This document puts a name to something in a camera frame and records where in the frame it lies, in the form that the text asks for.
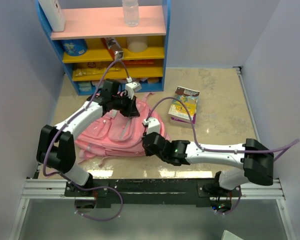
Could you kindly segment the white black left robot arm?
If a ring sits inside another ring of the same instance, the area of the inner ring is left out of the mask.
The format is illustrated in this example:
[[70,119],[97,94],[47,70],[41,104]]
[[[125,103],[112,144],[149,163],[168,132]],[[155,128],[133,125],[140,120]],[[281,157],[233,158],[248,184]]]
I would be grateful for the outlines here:
[[92,175],[76,163],[75,140],[95,120],[111,110],[119,111],[124,117],[138,117],[135,93],[142,87],[130,81],[119,92],[121,84],[106,79],[101,90],[88,97],[83,106],[66,120],[55,126],[45,125],[39,136],[36,160],[56,170],[56,174],[76,184],[76,191],[89,196],[94,190]]

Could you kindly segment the pink student backpack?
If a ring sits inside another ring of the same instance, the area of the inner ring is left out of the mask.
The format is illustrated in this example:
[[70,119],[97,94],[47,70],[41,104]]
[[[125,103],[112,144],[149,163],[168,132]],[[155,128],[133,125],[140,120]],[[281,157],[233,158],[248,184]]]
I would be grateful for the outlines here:
[[95,157],[101,157],[103,162],[107,158],[144,156],[143,120],[151,110],[147,103],[149,95],[146,93],[136,100],[139,117],[128,118],[111,110],[91,123],[75,140],[79,147],[76,162],[81,163]]

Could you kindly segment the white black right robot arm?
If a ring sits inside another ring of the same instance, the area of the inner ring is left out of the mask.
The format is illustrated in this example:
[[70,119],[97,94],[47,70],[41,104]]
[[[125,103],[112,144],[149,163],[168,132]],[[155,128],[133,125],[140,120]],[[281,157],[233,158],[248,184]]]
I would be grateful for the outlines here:
[[273,185],[274,154],[253,138],[233,145],[208,145],[188,140],[169,141],[152,132],[142,138],[142,147],[146,156],[157,156],[174,166],[206,163],[230,166],[230,170],[217,172],[213,183],[204,187],[211,195],[223,197],[246,183]]

